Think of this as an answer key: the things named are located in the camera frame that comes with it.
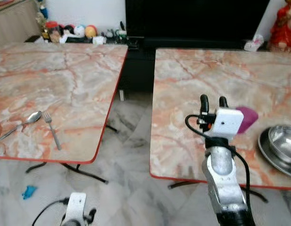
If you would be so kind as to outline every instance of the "steel bowl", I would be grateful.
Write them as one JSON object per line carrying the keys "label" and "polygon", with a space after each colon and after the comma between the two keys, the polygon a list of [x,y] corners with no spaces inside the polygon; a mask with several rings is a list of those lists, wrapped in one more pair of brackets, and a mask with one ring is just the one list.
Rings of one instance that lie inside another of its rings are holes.
{"label": "steel bowl", "polygon": [[291,164],[291,126],[274,126],[268,132],[271,150],[285,163]]}

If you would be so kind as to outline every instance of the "marble table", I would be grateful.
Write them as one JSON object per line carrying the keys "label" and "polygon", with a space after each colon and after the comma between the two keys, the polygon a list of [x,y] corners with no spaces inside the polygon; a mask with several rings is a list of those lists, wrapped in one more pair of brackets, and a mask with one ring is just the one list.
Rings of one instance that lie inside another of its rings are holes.
{"label": "marble table", "polygon": [[116,92],[127,46],[11,44],[0,48],[0,136],[35,111],[44,119],[0,141],[0,158],[91,163]]}
{"label": "marble table", "polygon": [[[249,164],[252,186],[291,189],[291,177],[270,165],[258,148],[264,129],[291,125],[291,55],[157,49],[150,141],[153,177],[206,181],[201,169],[204,140],[184,123],[188,114],[200,112],[201,94],[208,95],[210,112],[220,96],[227,97],[230,107],[257,111],[259,119],[232,144]],[[244,166],[238,158],[235,162],[238,181],[245,184]]]}

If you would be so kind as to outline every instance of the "jar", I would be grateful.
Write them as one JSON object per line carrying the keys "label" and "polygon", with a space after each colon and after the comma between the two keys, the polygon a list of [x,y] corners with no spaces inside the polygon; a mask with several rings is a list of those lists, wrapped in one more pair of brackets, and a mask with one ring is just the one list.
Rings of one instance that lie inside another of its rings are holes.
{"label": "jar", "polygon": [[54,43],[59,43],[61,34],[58,23],[56,21],[49,21],[46,23],[46,28],[48,29],[48,34],[51,41]]}

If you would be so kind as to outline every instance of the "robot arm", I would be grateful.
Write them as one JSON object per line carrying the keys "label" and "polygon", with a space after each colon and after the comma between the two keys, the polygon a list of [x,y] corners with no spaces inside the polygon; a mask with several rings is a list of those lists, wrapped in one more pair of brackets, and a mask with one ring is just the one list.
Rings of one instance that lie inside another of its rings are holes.
{"label": "robot arm", "polygon": [[253,226],[254,222],[236,179],[232,152],[227,148],[237,134],[243,114],[229,109],[225,97],[220,97],[214,114],[209,113],[206,95],[201,95],[201,109],[197,123],[205,135],[205,160],[202,170],[208,181],[208,193],[218,222],[222,226]]}
{"label": "robot arm", "polygon": [[88,224],[93,222],[96,209],[92,209],[88,217],[83,213],[86,196],[86,193],[71,193],[61,226],[86,226],[85,221]]}

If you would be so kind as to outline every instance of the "blue toy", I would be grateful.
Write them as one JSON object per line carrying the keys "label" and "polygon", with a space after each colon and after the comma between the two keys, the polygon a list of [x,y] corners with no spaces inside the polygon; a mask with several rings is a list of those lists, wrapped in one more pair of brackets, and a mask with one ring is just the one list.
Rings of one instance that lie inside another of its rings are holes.
{"label": "blue toy", "polygon": [[37,187],[28,185],[26,188],[26,191],[24,193],[22,193],[23,199],[24,200],[29,199],[33,195],[33,193],[35,192],[36,189],[37,189]]}
{"label": "blue toy", "polygon": [[38,1],[38,8],[40,9],[40,12],[43,14],[43,16],[48,19],[48,11],[45,7],[45,0],[37,0]]}

